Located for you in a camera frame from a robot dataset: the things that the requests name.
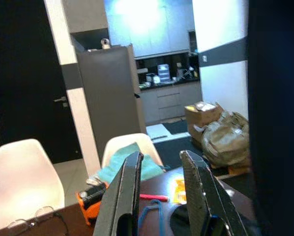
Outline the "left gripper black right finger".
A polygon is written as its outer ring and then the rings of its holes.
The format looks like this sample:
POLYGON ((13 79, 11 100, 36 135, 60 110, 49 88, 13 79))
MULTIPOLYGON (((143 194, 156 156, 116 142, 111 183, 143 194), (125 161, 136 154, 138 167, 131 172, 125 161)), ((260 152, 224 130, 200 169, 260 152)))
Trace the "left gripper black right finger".
POLYGON ((203 158, 189 150, 181 151, 179 156, 183 167, 191 235, 248 235, 230 196, 203 158))

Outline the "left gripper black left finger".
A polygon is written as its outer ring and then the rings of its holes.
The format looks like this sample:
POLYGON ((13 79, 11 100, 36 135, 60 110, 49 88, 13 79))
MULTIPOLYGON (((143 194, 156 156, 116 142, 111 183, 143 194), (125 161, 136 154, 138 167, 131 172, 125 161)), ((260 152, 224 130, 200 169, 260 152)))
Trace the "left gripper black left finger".
POLYGON ((126 157, 102 197, 94 236, 136 236, 142 160, 140 152, 126 157))

